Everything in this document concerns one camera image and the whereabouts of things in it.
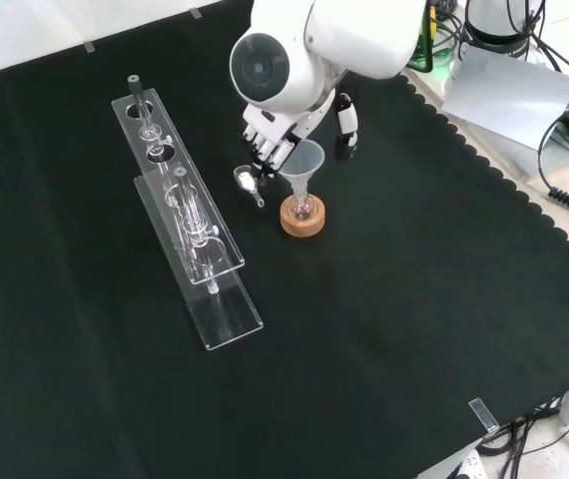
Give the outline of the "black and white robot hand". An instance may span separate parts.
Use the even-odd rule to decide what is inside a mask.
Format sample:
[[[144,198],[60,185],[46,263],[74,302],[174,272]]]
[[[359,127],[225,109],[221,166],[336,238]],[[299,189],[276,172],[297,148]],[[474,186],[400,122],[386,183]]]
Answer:
[[[297,144],[310,138],[329,111],[335,113],[340,129],[335,139],[335,157],[348,160],[357,148],[358,116],[353,100],[343,89],[333,89],[321,106],[301,114],[271,113],[247,105],[243,113],[247,124],[243,140],[251,145],[254,153],[252,176],[259,182],[265,177],[272,178]]]

